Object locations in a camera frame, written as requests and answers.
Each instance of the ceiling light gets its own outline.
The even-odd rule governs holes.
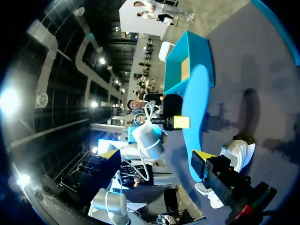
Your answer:
[[[14,89],[5,90],[0,97],[0,107],[1,110],[7,114],[11,115],[19,107],[19,98]]]
[[[93,153],[97,153],[98,152],[98,148],[97,147],[92,148],[92,152]]]
[[[98,103],[95,102],[95,101],[93,101],[93,102],[90,104],[90,106],[91,106],[92,108],[96,108],[96,107],[98,107]]]
[[[19,176],[19,179],[17,180],[17,184],[21,187],[24,187],[26,184],[28,184],[31,180],[31,177],[26,174],[21,174]]]
[[[105,64],[105,59],[104,59],[104,58],[101,58],[99,62],[100,62],[101,64]]]

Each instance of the white sneaker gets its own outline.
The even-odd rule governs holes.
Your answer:
[[[206,189],[202,183],[195,183],[195,189],[203,196],[207,196],[213,209],[219,209],[224,206],[215,192],[212,189]]]

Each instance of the yellow block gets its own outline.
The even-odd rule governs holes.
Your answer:
[[[201,158],[204,159],[204,161],[206,162],[206,159],[211,158],[211,157],[216,157],[215,155],[203,152],[203,151],[199,151],[199,150],[193,150],[197,155],[199,155]]]
[[[109,152],[106,152],[106,153],[103,153],[103,154],[100,154],[100,155],[96,155],[96,156],[98,156],[98,157],[101,156],[103,158],[109,159],[111,156],[114,155],[114,153],[116,153],[117,150],[118,149],[112,150],[112,151],[109,151]]]
[[[190,128],[189,117],[174,116],[174,128]]]

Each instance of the gray floor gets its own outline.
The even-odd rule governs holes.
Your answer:
[[[252,178],[253,187],[263,181],[277,190],[266,208],[285,207],[284,213],[276,215],[275,224],[278,219],[285,223],[287,219],[295,220],[297,215],[290,208],[299,202],[300,67],[295,66],[274,26],[251,3],[221,23],[207,38],[216,86],[210,90],[199,134],[202,149],[218,155],[221,146],[234,135],[252,135],[256,149],[242,174]],[[209,221],[224,224],[230,208],[213,210],[209,200],[194,189],[182,131],[170,132],[166,145],[166,161],[170,160],[168,164],[188,195]]]
[[[150,68],[150,77],[156,80],[155,90],[163,93],[164,89],[165,63],[158,59],[158,53],[163,41],[175,44],[187,30],[205,37],[247,3],[249,3],[249,0],[179,0],[178,7],[190,11],[193,9],[195,18],[193,21],[187,22],[185,17],[181,16],[178,20],[178,25],[169,27],[162,40],[160,38],[155,39],[151,60],[151,64],[155,66]],[[193,218],[202,215],[202,212],[189,198],[182,186],[178,188],[177,199],[180,210],[188,209]]]

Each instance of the concrete floor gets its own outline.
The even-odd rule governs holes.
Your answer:
[[[184,16],[180,16],[176,27],[170,26],[162,39],[155,38],[151,60],[152,66],[150,68],[150,78],[156,80],[155,90],[158,90],[159,93],[163,93],[164,90],[165,63],[158,59],[158,53],[163,41],[175,44],[187,30],[205,37],[220,23],[249,2],[249,0],[179,0],[178,7],[193,11],[195,18],[193,21],[187,22]],[[180,210],[188,209],[193,218],[202,215],[180,185],[177,199]]]

